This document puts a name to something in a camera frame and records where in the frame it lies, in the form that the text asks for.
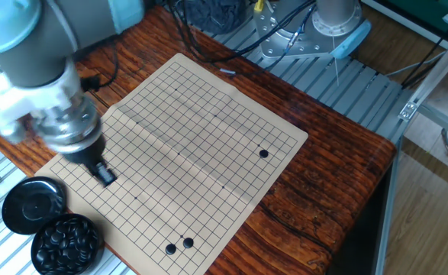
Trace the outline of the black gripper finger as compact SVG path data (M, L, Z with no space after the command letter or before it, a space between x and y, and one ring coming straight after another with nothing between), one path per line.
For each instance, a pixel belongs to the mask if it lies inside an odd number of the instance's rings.
M104 165L101 165L100 178L103 186L108 187L117 179L117 176L112 172L111 169L107 168Z
M102 162L90 163L89 171L101 184L105 184L105 165Z

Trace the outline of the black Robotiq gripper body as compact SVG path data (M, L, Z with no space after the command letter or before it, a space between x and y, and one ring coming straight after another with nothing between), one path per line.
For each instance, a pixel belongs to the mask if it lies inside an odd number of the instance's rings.
M105 150L105 138L101 135L93 144L75 153L62 153L69 162L85 165L88 169L106 166L102 154Z

